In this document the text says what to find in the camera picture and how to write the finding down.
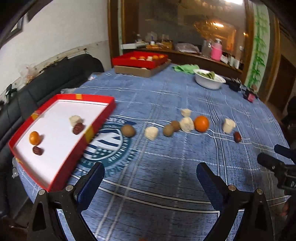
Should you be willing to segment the person's right hand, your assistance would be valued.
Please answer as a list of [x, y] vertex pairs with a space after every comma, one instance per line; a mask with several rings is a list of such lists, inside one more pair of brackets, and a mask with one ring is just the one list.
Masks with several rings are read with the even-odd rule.
[[280, 216], [287, 216], [290, 213], [290, 198], [284, 203], [284, 206], [282, 207]]

